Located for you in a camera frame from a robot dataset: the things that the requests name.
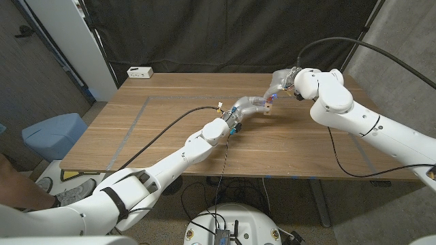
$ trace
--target black curtain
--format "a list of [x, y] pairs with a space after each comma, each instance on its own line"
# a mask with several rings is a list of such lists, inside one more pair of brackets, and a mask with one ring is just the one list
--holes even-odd
[[[85, 0], [120, 82], [131, 66], [154, 72], [271, 73], [306, 44], [356, 39], [377, 0]], [[303, 67], [340, 68], [352, 44], [316, 46]]]

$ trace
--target black strap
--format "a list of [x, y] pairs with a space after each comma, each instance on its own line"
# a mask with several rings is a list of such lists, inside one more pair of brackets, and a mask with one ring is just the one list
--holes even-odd
[[118, 208], [118, 211], [120, 212], [120, 214], [118, 215], [118, 221], [116, 223], [119, 223], [123, 219], [126, 219], [129, 216], [129, 210], [125, 208], [125, 205], [121, 198], [118, 196], [118, 194], [110, 187], [106, 187], [102, 189], [102, 191], [108, 194], [108, 196], [111, 198], [111, 200], [113, 200], [116, 207]]

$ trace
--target shoe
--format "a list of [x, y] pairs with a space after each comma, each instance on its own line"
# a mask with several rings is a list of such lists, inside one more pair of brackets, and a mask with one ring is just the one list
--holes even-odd
[[89, 179], [80, 186], [77, 186], [74, 189], [71, 189], [69, 191], [64, 191], [62, 193], [59, 193], [55, 195], [59, 202], [61, 203], [61, 207], [69, 205], [71, 203], [75, 203], [77, 201], [80, 201], [84, 198], [87, 198], [92, 194], [95, 187], [97, 186], [97, 183], [94, 179]]
[[53, 180], [50, 177], [44, 177], [40, 181], [36, 182], [36, 185], [41, 187], [45, 192], [49, 193], [53, 187]]

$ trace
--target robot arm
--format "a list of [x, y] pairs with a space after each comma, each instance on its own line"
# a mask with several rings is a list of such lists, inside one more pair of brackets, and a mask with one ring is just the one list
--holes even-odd
[[0, 237], [105, 235], [117, 227], [129, 229], [155, 205], [162, 191], [190, 165], [207, 158], [244, 116], [269, 111], [261, 97], [243, 97], [203, 129], [189, 136], [185, 145], [148, 168], [127, 168], [100, 183], [92, 196], [71, 205], [22, 213], [0, 205]]
[[[304, 99], [318, 97], [310, 111], [315, 122], [361, 137], [403, 165], [436, 164], [436, 139], [355, 102], [352, 94], [343, 86], [343, 76], [337, 69], [321, 72], [317, 69], [293, 68], [287, 69], [287, 74], [282, 76], [286, 77], [290, 78], [287, 82], [294, 85], [296, 94]], [[410, 170], [436, 191], [436, 181], [427, 176], [431, 168], [410, 167]]]

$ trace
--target table leg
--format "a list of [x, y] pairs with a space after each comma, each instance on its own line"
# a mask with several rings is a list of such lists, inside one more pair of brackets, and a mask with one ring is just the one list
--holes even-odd
[[322, 191], [322, 186], [320, 180], [309, 180], [311, 185], [313, 197], [315, 198], [315, 203], [320, 214], [321, 225], [325, 228], [331, 226], [330, 216], [328, 214], [326, 200], [324, 198], [324, 193]]

